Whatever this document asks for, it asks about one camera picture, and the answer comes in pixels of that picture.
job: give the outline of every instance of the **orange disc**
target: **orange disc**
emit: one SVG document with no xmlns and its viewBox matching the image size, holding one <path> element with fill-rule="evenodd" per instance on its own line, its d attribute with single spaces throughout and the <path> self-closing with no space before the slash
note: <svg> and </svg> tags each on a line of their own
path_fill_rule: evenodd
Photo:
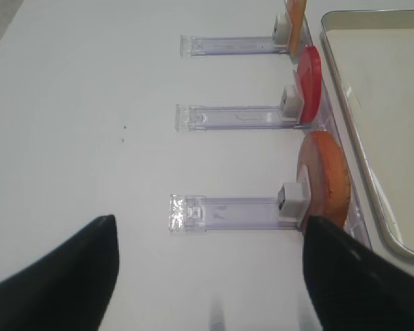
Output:
<svg viewBox="0 0 414 331">
<path fill-rule="evenodd" d="M 314 131 L 305 136 L 297 174 L 302 166 L 308 168 L 311 189 L 311 203 L 302 221 L 302 231 L 310 215 L 326 217 L 343 228 L 351 200 L 351 182 L 345 154 L 332 134 Z"/>
</svg>

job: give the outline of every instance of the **tray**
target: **tray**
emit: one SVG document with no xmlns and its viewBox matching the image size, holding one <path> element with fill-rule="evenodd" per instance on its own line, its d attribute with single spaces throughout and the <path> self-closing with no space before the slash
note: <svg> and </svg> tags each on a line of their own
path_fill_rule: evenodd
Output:
<svg viewBox="0 0 414 331">
<path fill-rule="evenodd" d="M 378 227 L 414 258 L 414 10 L 329 12 L 322 27 Z"/>
</svg>

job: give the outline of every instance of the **clear acrylic stand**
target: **clear acrylic stand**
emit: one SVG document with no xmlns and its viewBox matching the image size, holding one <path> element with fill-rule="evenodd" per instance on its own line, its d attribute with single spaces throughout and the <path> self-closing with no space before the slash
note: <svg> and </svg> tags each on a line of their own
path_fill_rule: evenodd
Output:
<svg viewBox="0 0 414 331">
<path fill-rule="evenodd" d="M 304 129 L 310 123 L 282 116 L 280 106 L 183 106 L 177 105 L 176 131 L 221 129 Z"/>
<path fill-rule="evenodd" d="M 268 37 L 191 37 L 181 36 L 181 57 L 237 54 L 283 54 L 287 45 L 275 45 Z"/>
<path fill-rule="evenodd" d="M 280 216 L 277 198 L 170 196 L 171 232 L 296 229 L 295 221 Z"/>
</svg>

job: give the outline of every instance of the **clear plastic holder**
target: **clear plastic holder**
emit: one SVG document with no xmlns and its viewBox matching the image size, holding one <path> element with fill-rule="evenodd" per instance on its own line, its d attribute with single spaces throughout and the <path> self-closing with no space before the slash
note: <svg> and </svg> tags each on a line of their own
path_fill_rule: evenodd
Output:
<svg viewBox="0 0 414 331">
<path fill-rule="evenodd" d="M 304 129 L 309 123 L 282 116 L 280 106 L 184 106 L 177 105 L 176 131 L 221 129 Z"/>
<path fill-rule="evenodd" d="M 276 16 L 271 36 L 262 37 L 195 37 L 181 36 L 181 57 L 204 57 L 208 55 L 243 54 L 289 54 L 293 24 L 288 11 Z M 304 17 L 301 29 L 299 52 L 309 45 L 308 25 Z"/>
<path fill-rule="evenodd" d="M 181 57 L 203 57 L 207 55 L 237 54 L 282 54 L 288 53 L 287 45 L 275 45 L 267 37 L 194 37 L 181 36 Z"/>
<path fill-rule="evenodd" d="M 277 198 L 170 196 L 171 232 L 296 229 L 295 221 L 279 215 Z"/>
</svg>

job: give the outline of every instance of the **red round object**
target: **red round object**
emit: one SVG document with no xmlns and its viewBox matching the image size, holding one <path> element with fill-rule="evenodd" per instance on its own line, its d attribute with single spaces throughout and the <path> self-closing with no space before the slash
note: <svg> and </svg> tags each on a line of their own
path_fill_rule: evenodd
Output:
<svg viewBox="0 0 414 331">
<path fill-rule="evenodd" d="M 297 75 L 305 101 L 300 123 L 310 123 L 319 110 L 322 94 L 322 69 L 319 52 L 315 46 L 309 46 L 302 52 Z"/>
</svg>

